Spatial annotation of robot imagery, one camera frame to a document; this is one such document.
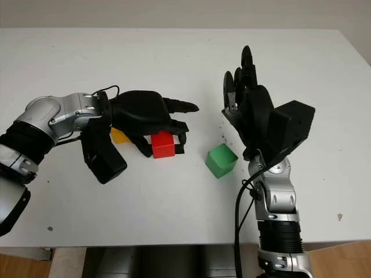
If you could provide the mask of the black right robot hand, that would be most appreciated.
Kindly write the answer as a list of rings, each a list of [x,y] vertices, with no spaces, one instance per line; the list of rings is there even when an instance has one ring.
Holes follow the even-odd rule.
[[[238,132],[246,149],[243,158],[252,160],[258,154],[269,155],[267,130],[274,106],[267,89],[258,84],[252,52],[246,45],[241,54],[241,66],[223,80],[223,115]]]

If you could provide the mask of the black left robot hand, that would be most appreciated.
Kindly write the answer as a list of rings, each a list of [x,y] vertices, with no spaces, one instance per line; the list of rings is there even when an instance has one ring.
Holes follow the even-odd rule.
[[[199,111],[194,103],[162,97],[155,91],[147,90],[124,92],[112,98],[110,104],[112,127],[122,131],[148,158],[153,151],[145,136],[161,131],[178,136],[179,143],[174,150],[176,154],[183,154],[189,129],[185,122],[174,120],[170,115]]]

